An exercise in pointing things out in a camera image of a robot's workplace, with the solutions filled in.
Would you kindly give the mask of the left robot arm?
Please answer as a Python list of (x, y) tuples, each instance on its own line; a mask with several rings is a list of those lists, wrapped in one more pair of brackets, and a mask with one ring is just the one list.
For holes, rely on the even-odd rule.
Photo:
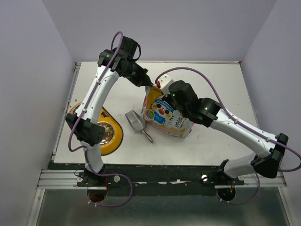
[(137, 87), (153, 85), (147, 75), (148, 70), (139, 66), (134, 57), (136, 52), (141, 52), (141, 46), (123, 36), (122, 32), (118, 34), (118, 46), (100, 53), (95, 76), (84, 100), (75, 113), (68, 113), (65, 117), (71, 129), (68, 148), (71, 152), (75, 151), (71, 147), (71, 140), (76, 136), (80, 142), (79, 148), (84, 150), (86, 169), (90, 171), (88, 180), (94, 186), (104, 182), (100, 142), (105, 129), (98, 125), (98, 119), (111, 88), (120, 77), (127, 78)]

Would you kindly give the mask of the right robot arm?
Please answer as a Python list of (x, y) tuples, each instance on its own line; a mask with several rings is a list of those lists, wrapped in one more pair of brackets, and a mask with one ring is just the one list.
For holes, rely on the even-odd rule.
[(288, 136), (274, 135), (239, 119), (211, 98), (198, 98), (192, 86), (182, 80), (173, 81), (164, 74), (156, 79), (163, 99), (195, 124), (220, 131), (250, 148), (253, 153), (235, 160), (224, 160), (216, 178), (223, 185), (242, 175), (257, 173), (275, 178), (285, 154)]

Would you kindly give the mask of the metal food scoop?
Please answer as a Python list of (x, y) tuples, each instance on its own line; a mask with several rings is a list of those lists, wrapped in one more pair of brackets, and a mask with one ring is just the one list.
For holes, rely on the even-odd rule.
[(145, 120), (134, 110), (125, 114), (125, 117), (135, 132), (141, 132), (152, 144), (154, 143), (152, 137), (145, 131)]

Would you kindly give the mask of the pet food bag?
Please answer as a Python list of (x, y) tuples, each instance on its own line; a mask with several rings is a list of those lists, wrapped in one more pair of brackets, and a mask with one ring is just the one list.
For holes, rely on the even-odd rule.
[(173, 109), (163, 97), (162, 91), (157, 87), (146, 87), (142, 108), (143, 119), (168, 135), (187, 137), (194, 123)]

